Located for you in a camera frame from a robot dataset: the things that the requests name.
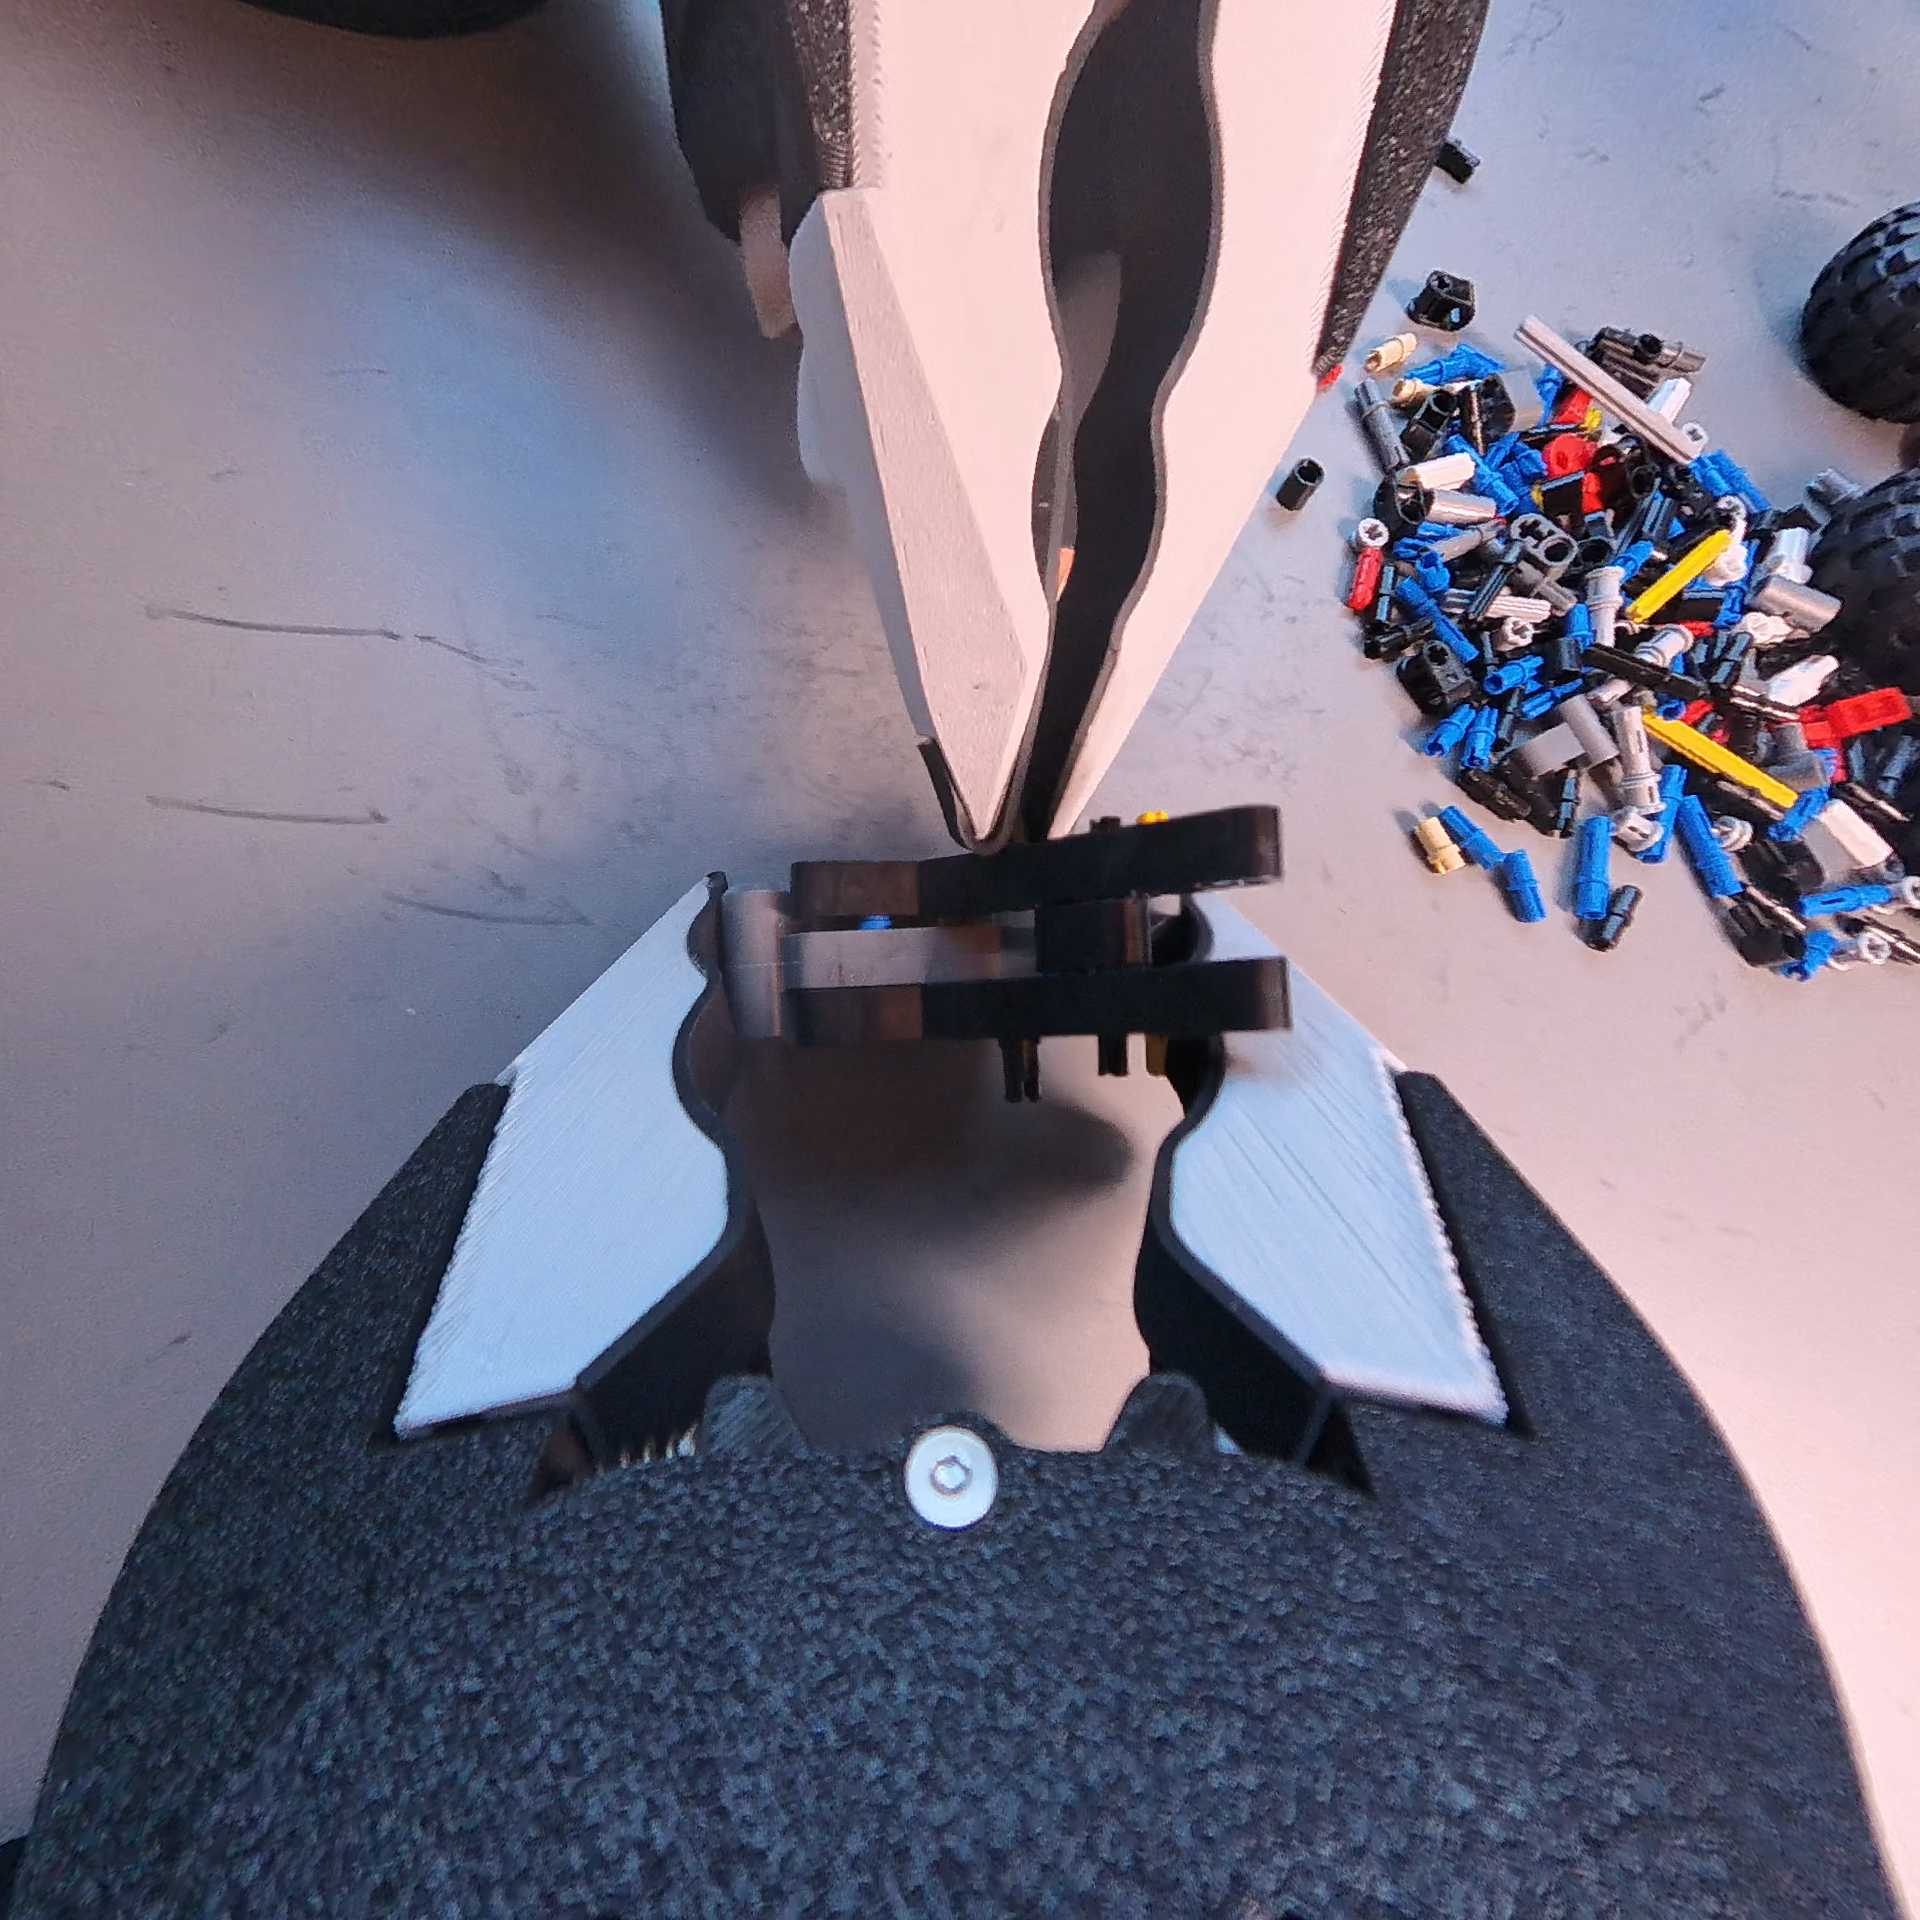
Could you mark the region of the person's left hand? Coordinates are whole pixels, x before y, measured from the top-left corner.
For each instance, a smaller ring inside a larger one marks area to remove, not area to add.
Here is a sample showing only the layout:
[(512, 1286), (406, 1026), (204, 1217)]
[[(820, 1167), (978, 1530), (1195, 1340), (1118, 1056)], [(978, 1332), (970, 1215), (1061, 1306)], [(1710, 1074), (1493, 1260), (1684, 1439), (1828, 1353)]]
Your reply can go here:
[(782, 234), (782, 188), (764, 182), (740, 205), (740, 264), (764, 338), (799, 331), (794, 297), (788, 244)]

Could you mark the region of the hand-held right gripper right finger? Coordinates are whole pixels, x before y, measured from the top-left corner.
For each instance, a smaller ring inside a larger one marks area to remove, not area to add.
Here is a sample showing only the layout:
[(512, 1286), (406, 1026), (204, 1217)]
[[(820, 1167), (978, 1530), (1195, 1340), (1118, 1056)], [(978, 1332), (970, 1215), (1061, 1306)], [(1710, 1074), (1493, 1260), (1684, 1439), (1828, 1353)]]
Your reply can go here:
[(1398, 1091), (1398, 1060), (1304, 971), (1289, 1021), (1173, 1045), (1135, 1319), (1217, 1445), (1359, 1455), (1353, 1402), (1508, 1418)]

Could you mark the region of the black toy tyre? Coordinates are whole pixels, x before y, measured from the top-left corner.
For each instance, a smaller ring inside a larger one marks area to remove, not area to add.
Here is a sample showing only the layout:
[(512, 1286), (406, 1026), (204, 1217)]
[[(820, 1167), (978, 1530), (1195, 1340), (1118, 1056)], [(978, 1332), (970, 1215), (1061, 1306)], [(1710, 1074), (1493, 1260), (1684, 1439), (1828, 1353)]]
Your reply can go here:
[(1811, 279), (1801, 359), (1841, 405), (1917, 420), (1917, 216), (1899, 205), (1863, 226)]
[(1873, 685), (1917, 692), (1917, 467), (1835, 509), (1811, 587), (1841, 600), (1822, 643)]

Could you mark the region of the black beam frame yellow pins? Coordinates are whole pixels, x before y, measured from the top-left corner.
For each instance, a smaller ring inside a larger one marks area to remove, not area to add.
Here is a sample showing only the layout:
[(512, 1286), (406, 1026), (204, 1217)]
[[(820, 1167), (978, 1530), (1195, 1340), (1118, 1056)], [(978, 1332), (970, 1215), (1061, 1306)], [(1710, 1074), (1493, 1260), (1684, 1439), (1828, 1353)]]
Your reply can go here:
[(1217, 899), (1281, 874), (1278, 809), (1225, 805), (927, 860), (796, 860), (718, 898), (730, 1030), (786, 1045), (993, 1042), (1011, 1102), (1036, 1045), (1211, 1045), (1289, 1026), (1289, 970)]

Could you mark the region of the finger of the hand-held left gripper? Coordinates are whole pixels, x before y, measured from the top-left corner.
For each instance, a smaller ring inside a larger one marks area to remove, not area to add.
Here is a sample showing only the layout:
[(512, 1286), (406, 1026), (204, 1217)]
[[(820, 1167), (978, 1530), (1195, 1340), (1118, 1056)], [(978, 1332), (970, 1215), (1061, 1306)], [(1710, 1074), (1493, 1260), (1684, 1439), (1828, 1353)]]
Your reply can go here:
[(805, 457), (846, 492), (958, 835), (1004, 835), (1053, 599), (1034, 475), (1062, 356), (1040, 196), (1097, 2), (849, 2), (849, 182), (794, 238)]
[(1135, 726), (1308, 413), (1393, 2), (1203, 2), (1201, 129), (1161, 242), (1191, 285), (1119, 291), (1073, 445), (1077, 543), (1056, 613), (1023, 832), (1068, 832)]

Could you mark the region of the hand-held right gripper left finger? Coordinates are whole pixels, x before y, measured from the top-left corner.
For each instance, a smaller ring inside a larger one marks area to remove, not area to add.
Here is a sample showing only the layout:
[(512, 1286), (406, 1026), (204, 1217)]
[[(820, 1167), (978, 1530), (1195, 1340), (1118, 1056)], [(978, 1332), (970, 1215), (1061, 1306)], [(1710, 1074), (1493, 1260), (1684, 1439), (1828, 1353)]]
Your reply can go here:
[(694, 881), (502, 1075), (396, 1432), (571, 1413), (674, 1439), (721, 1374), (771, 1365), (775, 1280), (721, 1121), (721, 877)]

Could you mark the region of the pile of small building bricks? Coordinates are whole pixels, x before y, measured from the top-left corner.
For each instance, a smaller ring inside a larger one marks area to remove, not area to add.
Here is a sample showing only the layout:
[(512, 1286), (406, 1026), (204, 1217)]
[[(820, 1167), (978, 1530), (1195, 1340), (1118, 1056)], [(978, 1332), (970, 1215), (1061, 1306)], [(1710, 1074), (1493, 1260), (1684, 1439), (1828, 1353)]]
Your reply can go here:
[[(1883, 480), (1763, 453), (1763, 387), (1692, 313), (1703, 242), (1763, 270), (1776, 229), (1699, 169), (1627, 165), (1625, 129), (1583, 162), (1577, 194), (1519, 226), (1576, 306), (1472, 338), (1504, 302), (1434, 270), (1327, 380), (1353, 375), (1364, 440), (1349, 628), (1446, 781), (1409, 845), (1584, 953), (1621, 951), (1645, 886), (1679, 874), (1767, 977), (1917, 970), (1917, 692), (1829, 650), (1841, 600), (1811, 587), (1828, 518)], [(1789, 387), (1895, 431), (1887, 475), (1917, 467), (1917, 420), (1806, 369), (1829, 258), (1789, 285)]]

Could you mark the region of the grey desk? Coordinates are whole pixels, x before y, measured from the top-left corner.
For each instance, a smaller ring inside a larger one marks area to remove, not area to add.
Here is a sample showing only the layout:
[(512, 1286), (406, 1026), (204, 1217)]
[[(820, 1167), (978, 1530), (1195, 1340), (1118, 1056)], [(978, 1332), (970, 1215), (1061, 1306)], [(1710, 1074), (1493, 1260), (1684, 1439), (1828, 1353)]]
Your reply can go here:
[[(1308, 416), (1100, 804), (1274, 799), (1254, 899), (1729, 1432), (1917, 1884), (1917, 978), (1618, 953), (1436, 877)], [(204, 1403), (471, 1081), (706, 866), (939, 851), (652, 2), (383, 43), (5, 2), (5, 1834)]]

